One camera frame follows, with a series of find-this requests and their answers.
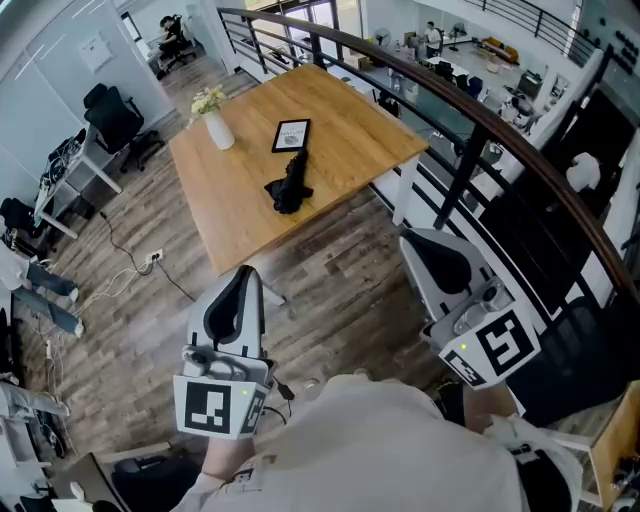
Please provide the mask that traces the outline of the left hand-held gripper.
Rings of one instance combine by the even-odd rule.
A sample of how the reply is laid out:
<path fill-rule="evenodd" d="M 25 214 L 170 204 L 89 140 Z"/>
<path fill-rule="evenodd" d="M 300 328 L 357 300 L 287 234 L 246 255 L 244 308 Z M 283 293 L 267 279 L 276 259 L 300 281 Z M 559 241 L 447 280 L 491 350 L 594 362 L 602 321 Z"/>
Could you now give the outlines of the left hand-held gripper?
<path fill-rule="evenodd" d="M 177 429 L 220 439 L 251 438 L 273 388 L 259 273 L 242 265 L 192 305 L 182 370 L 173 377 Z"/>

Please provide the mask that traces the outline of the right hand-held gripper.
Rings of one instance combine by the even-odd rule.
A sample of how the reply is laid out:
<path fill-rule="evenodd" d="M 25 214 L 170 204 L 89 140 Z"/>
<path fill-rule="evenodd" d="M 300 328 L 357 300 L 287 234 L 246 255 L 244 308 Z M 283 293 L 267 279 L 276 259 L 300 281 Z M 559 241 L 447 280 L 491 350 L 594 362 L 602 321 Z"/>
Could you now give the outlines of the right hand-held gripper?
<path fill-rule="evenodd" d="M 426 310 L 423 338 L 473 389 L 506 380 L 541 351 L 526 306 L 475 245 L 434 229 L 405 229 L 399 249 Z"/>

